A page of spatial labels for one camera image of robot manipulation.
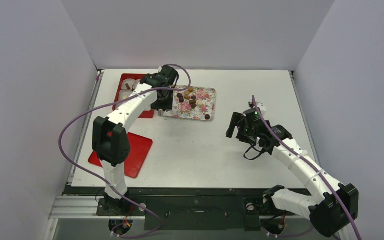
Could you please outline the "red box lid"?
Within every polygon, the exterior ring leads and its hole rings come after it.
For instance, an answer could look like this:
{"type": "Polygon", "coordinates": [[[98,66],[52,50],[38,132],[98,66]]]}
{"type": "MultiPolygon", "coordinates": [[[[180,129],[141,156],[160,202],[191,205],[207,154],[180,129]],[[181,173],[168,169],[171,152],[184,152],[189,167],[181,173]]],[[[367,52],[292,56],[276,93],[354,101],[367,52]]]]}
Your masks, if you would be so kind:
{"type": "Polygon", "coordinates": [[[130,153],[124,162],[124,173],[127,177],[135,179],[149,154],[153,140],[134,133],[127,134],[130,143],[130,153]]]}

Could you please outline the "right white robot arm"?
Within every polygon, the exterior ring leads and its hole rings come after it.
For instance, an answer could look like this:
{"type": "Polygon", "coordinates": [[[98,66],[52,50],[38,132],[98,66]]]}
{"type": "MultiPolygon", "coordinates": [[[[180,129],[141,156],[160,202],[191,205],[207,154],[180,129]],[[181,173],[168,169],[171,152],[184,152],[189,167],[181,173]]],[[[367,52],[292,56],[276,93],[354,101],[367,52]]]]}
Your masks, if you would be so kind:
{"type": "Polygon", "coordinates": [[[262,207],[267,213],[293,213],[309,220],[324,237],[351,238],[348,226],[355,225],[359,207],[359,192],[354,185],[344,185],[329,175],[291,133],[281,125],[271,126],[256,109],[234,112],[226,136],[232,138],[235,130],[236,139],[279,160],[309,192],[303,195],[276,185],[262,196],[262,207]]]}

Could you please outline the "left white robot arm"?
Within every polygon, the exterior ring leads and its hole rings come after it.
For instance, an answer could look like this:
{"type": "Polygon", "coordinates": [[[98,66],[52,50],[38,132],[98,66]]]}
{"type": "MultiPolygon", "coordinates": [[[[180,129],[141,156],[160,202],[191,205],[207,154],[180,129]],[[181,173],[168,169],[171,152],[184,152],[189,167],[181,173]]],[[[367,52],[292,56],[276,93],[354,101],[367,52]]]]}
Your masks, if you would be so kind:
{"type": "Polygon", "coordinates": [[[128,132],[143,112],[172,110],[173,87],[178,79],[178,71],[170,65],[162,66],[156,73],[146,74],[131,94],[132,99],[126,99],[112,113],[106,117],[98,116],[93,122],[92,150],[107,180],[103,206],[116,215],[123,215],[131,208],[131,203],[125,198],[128,193],[125,161],[131,151],[128,132]]]}

